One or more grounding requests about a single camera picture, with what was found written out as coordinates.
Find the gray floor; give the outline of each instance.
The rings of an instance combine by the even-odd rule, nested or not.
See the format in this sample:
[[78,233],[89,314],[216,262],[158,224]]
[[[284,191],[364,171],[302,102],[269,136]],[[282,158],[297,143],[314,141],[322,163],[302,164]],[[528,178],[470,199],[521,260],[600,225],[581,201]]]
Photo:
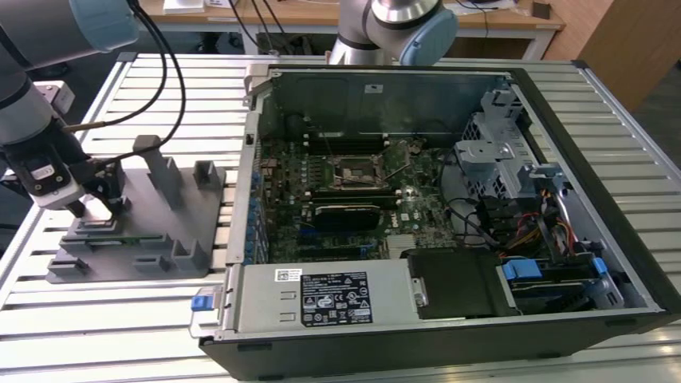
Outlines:
[[[192,52],[200,41],[198,34],[189,33],[168,33],[166,38],[177,53]],[[226,38],[220,40],[220,52],[224,54],[242,53],[226,43],[226,40]],[[122,50],[154,53],[156,47],[148,36],[142,35],[140,41]],[[65,117],[69,124],[81,122],[117,56],[118,52],[114,52],[69,62],[70,72],[61,78],[76,94],[76,102]],[[634,118],[677,166],[681,165],[681,68],[670,69],[644,105],[636,111]],[[0,223],[18,224],[28,208],[29,202],[25,199],[16,198],[6,191],[0,190]],[[0,231],[0,254],[10,238],[9,232]]]

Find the aluminum profile table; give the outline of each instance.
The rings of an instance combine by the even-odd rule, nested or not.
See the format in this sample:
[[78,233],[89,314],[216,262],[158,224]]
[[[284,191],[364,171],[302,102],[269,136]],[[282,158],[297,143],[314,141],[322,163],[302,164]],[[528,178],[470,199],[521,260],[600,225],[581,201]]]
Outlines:
[[[257,56],[180,55],[188,83],[188,114],[162,152],[178,166],[213,160],[226,168],[213,273],[204,279],[50,285],[46,265],[70,224],[65,211],[33,207],[0,261],[0,382],[230,382],[189,337],[189,299],[220,284],[229,237],[230,204],[244,130],[242,77]],[[320,58],[278,62],[321,64]],[[448,60],[440,65],[522,66],[536,81],[633,227],[681,288],[681,173],[588,69],[568,62]],[[138,134],[164,136],[176,120],[176,74],[161,99],[124,125],[82,135],[94,156],[126,152]],[[142,54],[118,62],[85,121],[134,111],[160,83],[161,61]],[[541,134],[536,140],[552,158]],[[129,159],[125,167],[142,167]],[[213,325],[206,319],[205,326]],[[570,357],[505,361],[433,369],[365,373],[298,381],[494,382],[681,381],[678,323],[598,344]]]

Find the motherboard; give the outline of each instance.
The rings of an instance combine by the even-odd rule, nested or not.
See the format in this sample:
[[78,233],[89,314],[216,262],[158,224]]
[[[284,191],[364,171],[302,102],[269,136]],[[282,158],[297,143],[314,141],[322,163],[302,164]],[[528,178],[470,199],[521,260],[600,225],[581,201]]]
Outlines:
[[394,259],[409,248],[454,247],[438,186],[448,150],[420,138],[264,140],[268,262]]

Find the power supply label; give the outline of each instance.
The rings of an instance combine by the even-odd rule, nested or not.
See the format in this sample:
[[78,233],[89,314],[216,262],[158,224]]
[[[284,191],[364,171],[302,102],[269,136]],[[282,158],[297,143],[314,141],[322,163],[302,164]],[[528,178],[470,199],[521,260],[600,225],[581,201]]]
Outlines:
[[373,322],[365,272],[301,275],[300,291],[305,327]]

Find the circuit board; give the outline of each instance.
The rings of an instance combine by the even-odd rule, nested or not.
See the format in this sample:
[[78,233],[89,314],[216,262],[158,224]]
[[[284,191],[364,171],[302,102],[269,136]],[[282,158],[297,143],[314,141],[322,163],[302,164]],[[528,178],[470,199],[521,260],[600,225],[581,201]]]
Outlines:
[[[386,140],[385,149],[372,155],[313,156],[302,142],[264,142],[268,262],[388,259],[392,235],[412,235],[416,247],[454,247],[456,233],[437,185],[446,150],[424,146],[422,140],[405,138]],[[354,193],[356,201],[356,194],[365,191],[396,200],[389,208],[376,207],[377,224],[360,231],[342,226],[318,230],[310,220],[310,192],[333,192],[334,201],[342,201],[345,192]]]

